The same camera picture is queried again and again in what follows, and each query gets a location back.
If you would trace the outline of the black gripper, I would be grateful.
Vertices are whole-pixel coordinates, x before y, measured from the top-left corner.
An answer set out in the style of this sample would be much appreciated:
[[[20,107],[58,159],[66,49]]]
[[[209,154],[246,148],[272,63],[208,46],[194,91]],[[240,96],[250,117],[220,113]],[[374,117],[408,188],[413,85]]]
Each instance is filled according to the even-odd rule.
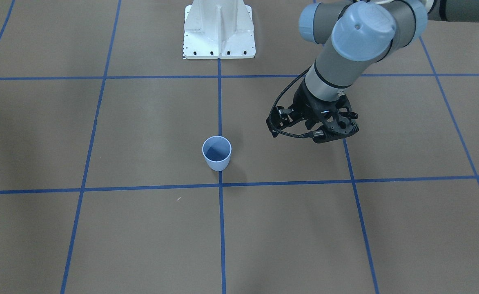
[[[335,94],[333,102],[325,102],[314,97],[302,81],[294,93],[292,108],[273,106],[267,127],[276,138],[284,129],[304,123],[303,130],[314,133],[312,140],[320,144],[355,135],[359,132],[357,118],[346,95]]]

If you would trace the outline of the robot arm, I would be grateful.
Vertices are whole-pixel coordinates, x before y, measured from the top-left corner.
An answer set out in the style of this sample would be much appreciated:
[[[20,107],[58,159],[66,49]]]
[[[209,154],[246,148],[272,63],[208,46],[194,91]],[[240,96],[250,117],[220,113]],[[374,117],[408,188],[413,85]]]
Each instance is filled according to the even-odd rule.
[[[479,23],[479,0],[339,0],[306,6],[299,32],[323,49],[290,83],[299,82],[288,108],[275,102],[271,135],[325,143],[359,131],[345,93],[363,72],[419,39],[430,20]]]

